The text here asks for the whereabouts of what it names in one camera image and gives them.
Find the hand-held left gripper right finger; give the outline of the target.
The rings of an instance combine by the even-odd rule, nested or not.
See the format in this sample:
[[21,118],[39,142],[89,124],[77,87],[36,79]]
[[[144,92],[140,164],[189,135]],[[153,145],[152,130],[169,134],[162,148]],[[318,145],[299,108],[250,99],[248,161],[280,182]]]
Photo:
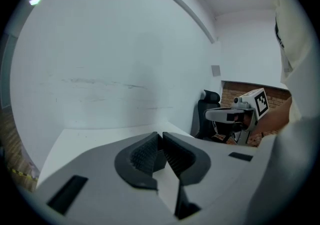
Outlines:
[[162,134],[164,220],[246,220],[261,171],[261,148]]

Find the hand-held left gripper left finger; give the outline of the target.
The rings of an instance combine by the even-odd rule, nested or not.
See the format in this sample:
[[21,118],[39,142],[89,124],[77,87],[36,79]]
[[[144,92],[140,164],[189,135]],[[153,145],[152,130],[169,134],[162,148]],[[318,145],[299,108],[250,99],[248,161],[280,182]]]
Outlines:
[[171,225],[154,171],[165,166],[156,132],[85,151],[45,179],[36,197],[62,225]]

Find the yellow black striped tape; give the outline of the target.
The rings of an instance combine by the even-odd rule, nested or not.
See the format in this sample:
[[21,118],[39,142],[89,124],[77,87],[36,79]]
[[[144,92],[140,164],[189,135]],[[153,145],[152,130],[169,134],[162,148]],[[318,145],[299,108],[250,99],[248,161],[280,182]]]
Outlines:
[[9,171],[12,172],[12,173],[14,173],[14,174],[17,174],[17,175],[19,175],[19,176],[21,176],[21,177],[28,178],[29,180],[33,180],[33,179],[34,179],[31,175],[29,175],[29,174],[27,174],[27,173],[23,173],[23,172],[21,172],[21,171],[18,171],[18,170],[16,170],[16,169],[13,169],[13,168],[9,168]]

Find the person's cream T-shirt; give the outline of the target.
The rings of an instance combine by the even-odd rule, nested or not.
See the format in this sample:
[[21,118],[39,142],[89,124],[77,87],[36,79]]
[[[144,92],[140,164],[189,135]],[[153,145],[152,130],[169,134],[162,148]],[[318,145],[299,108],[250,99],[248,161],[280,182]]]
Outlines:
[[291,92],[289,123],[320,115],[320,42],[298,0],[273,0],[280,81]]

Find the person's right forearm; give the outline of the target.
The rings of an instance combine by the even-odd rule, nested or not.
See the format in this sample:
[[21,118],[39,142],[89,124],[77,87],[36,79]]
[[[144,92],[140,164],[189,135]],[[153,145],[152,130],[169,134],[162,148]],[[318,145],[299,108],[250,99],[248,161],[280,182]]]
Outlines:
[[260,133],[278,131],[289,123],[290,108],[292,97],[288,98],[282,105],[270,110],[259,121],[252,131],[251,135],[255,136]]

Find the black office chair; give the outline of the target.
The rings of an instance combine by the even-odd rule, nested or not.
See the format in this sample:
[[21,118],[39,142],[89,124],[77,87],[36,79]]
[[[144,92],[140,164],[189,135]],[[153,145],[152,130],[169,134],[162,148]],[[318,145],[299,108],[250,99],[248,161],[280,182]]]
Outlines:
[[220,95],[205,90],[204,97],[198,101],[199,131],[196,138],[209,142],[226,143],[230,138],[239,141],[241,127],[236,125],[235,117],[243,113],[234,107],[221,107]]

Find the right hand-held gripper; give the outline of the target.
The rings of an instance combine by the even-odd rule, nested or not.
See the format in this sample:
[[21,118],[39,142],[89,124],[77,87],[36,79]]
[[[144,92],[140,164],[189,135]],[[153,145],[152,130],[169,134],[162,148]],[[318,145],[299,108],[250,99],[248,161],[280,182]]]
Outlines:
[[[236,123],[240,125],[238,129],[233,128],[231,137],[238,145],[246,145],[258,121],[269,111],[266,92],[264,88],[251,90],[235,97],[231,107],[207,109],[204,117],[212,122],[234,122],[235,117],[238,117]],[[241,114],[248,114],[249,125],[244,124]]]

